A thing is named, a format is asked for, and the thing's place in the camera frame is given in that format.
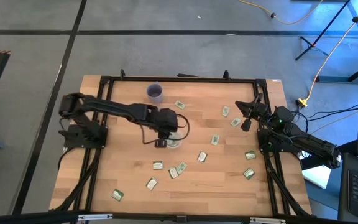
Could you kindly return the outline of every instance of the gray floor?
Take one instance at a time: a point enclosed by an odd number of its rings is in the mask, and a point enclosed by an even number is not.
[[[358,1],[352,2],[358,12]],[[281,19],[293,21],[315,4],[268,0],[264,6],[274,9]],[[80,0],[0,0],[0,14],[4,15],[0,16],[0,29],[70,30],[79,5]],[[263,11],[236,0],[94,0],[87,3],[80,29],[322,30],[340,7],[338,3],[323,3],[306,21],[284,26],[271,21]],[[345,9],[330,30],[345,31],[351,18]],[[0,81],[0,141],[6,144],[0,150],[0,215],[10,211],[67,40],[67,36],[0,36],[0,50],[12,51]],[[338,40],[339,37],[322,38],[318,47],[329,52]],[[324,61],[319,52],[309,52],[294,61],[305,48],[298,37],[78,36],[58,99],[78,91],[83,75],[118,75],[122,68],[128,75],[187,73],[206,77],[221,77],[224,70],[229,70],[236,78],[281,79],[288,107],[294,110],[294,100],[307,95]],[[338,47],[321,74],[349,76],[357,70],[358,37],[351,37]],[[317,83],[303,113],[347,108],[357,100],[358,85]],[[57,134],[56,112],[55,108],[25,203],[26,213],[48,209],[63,144]],[[311,123],[310,131],[341,116]],[[316,136],[341,145],[357,138],[357,122],[357,116],[350,117]],[[315,205],[313,202],[315,214],[332,217],[331,212],[327,216]]]

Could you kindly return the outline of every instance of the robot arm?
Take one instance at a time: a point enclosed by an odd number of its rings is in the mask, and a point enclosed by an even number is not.
[[[178,129],[177,114],[168,108],[158,109],[153,105],[133,103],[125,105],[109,100],[97,99],[81,93],[65,95],[59,109],[63,119],[72,119],[76,125],[67,131],[59,131],[66,139],[65,147],[102,148],[106,142],[106,127],[97,121],[91,121],[86,112],[97,111],[109,115],[119,116],[129,122],[146,126],[158,132],[155,147],[166,147],[166,140],[170,132]]]
[[[250,103],[236,101],[237,107],[247,119],[241,125],[243,131],[248,131],[251,119],[258,121],[263,128],[258,130],[259,146],[264,152],[301,152],[310,153],[310,158],[303,159],[304,169],[326,165],[331,169],[338,168],[341,163],[341,153],[330,142],[323,141],[302,131],[292,123],[294,115],[284,106],[279,106],[273,114],[268,112],[268,106],[261,103],[262,94]]]

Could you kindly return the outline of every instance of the wooden tabletop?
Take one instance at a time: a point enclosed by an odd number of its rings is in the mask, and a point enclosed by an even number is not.
[[[99,80],[100,76],[84,76],[80,91],[96,96]],[[115,81],[111,100],[125,104],[152,104],[145,94],[151,83]],[[179,148],[157,149],[153,144],[142,144],[138,125],[124,118],[108,116],[108,140],[102,150],[91,210],[271,216],[265,164],[258,150],[258,124],[253,122],[249,132],[230,125],[234,118],[244,120],[234,102],[252,101],[252,85],[191,82],[160,82],[160,85],[163,88],[163,103],[157,106],[186,116],[191,127],[189,136]],[[267,80],[267,86],[272,108],[286,106],[281,81]],[[186,104],[186,108],[181,110],[174,106],[176,100]],[[227,118],[221,115],[223,106],[231,108]],[[179,125],[184,125],[183,120],[178,120]],[[214,134],[220,136],[217,146],[211,144]],[[156,132],[145,128],[146,141],[156,138]],[[197,161],[200,151],[208,154],[205,163]],[[246,160],[244,153],[247,151],[255,151],[257,158]],[[50,208],[59,206],[76,185],[83,155],[84,150],[77,149],[62,160]],[[303,209],[311,213],[299,161],[290,153],[280,153],[280,157],[286,186]],[[153,161],[163,161],[164,169],[153,170]],[[168,168],[176,167],[180,162],[186,162],[188,167],[182,175],[171,179]],[[242,175],[248,168],[255,171],[250,180]],[[153,191],[146,187],[151,177],[158,180]],[[125,194],[120,202],[111,197],[114,189]],[[279,212],[282,213],[277,186],[276,196]]]

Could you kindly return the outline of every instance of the purple cup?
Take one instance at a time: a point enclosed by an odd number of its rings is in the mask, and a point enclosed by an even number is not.
[[[146,94],[150,98],[151,102],[162,102],[162,87],[158,84],[158,82],[149,85],[147,87]]]

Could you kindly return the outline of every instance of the dollar bill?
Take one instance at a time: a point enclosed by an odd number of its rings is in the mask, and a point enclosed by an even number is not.
[[[239,125],[241,123],[241,119],[240,118],[236,118],[234,119],[230,124],[233,127],[236,127],[237,125]]]
[[[253,175],[255,175],[255,172],[253,169],[248,168],[244,173],[243,173],[244,177],[246,177],[247,180],[251,179],[251,177]]]
[[[174,167],[169,168],[168,172],[169,175],[171,176],[171,179],[177,178],[179,176],[177,169]]]
[[[187,164],[184,162],[181,162],[179,164],[179,166],[177,167],[178,174],[180,175],[181,173],[183,173],[183,171],[185,171],[186,167],[187,167]]]
[[[114,191],[111,194],[111,197],[116,199],[117,201],[121,201],[121,199],[123,198],[124,193],[122,193],[121,191],[119,191],[118,189],[114,189]]]
[[[184,103],[182,103],[182,102],[180,102],[179,100],[177,100],[176,102],[175,102],[175,106],[177,106],[177,107],[179,107],[180,109],[185,109],[185,104]]]
[[[205,152],[200,152],[200,153],[198,154],[197,160],[200,161],[200,162],[205,162],[206,156],[207,156],[207,153],[205,153]]]
[[[150,190],[153,190],[154,187],[157,185],[158,180],[155,178],[150,178],[150,180],[147,182],[146,187]]]
[[[164,169],[164,164],[162,161],[153,162],[153,170]]]
[[[256,158],[255,152],[254,151],[246,152],[246,158],[247,158],[247,160],[255,159]]]
[[[230,107],[224,106],[223,110],[222,110],[222,116],[227,117],[227,115],[229,114],[229,110],[230,110]]]
[[[219,142],[219,135],[214,134],[214,136],[212,137],[212,140],[211,140],[211,144],[214,146],[217,146],[218,142]]]

